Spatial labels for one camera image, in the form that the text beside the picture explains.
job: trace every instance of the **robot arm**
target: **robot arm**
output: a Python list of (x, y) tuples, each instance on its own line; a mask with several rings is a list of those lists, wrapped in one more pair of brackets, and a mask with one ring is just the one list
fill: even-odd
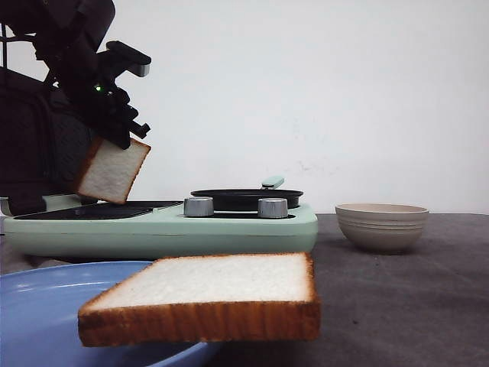
[(10, 41), (32, 41), (36, 58), (49, 68), (45, 83), (58, 82), (86, 125), (126, 149), (129, 132), (144, 138), (150, 128), (133, 121), (138, 111), (115, 78), (125, 70), (147, 75), (151, 58), (119, 41), (97, 53), (114, 15), (112, 0), (0, 2), (0, 22), (15, 34)]

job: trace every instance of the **silver knob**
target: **silver knob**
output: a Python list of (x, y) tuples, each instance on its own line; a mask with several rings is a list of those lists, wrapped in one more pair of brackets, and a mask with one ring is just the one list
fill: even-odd
[(258, 216), (260, 218), (287, 218), (287, 199), (265, 198), (258, 200)]
[(192, 196), (183, 201), (184, 216), (212, 216), (214, 215), (214, 203), (211, 197)]

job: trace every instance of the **pan handle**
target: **pan handle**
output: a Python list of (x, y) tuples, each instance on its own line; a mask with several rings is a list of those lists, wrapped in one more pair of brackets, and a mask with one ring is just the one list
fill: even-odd
[(262, 190), (277, 189), (281, 184), (283, 184), (284, 178), (282, 176), (272, 176), (268, 177), (261, 182)]

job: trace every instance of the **table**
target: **table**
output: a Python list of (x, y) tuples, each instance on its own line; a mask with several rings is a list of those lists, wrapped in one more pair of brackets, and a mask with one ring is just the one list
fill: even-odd
[[(321, 336), (226, 343), (209, 367), (489, 365), (489, 216), (430, 214), (404, 255), (358, 251), (334, 214), (318, 219)], [(66, 262), (0, 251), (2, 273)]]

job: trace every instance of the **beige bowl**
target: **beige bowl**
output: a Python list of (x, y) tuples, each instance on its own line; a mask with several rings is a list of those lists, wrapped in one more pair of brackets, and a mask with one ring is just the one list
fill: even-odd
[(393, 204), (336, 206), (339, 227), (357, 247), (377, 252), (401, 252), (420, 236), (428, 210)]

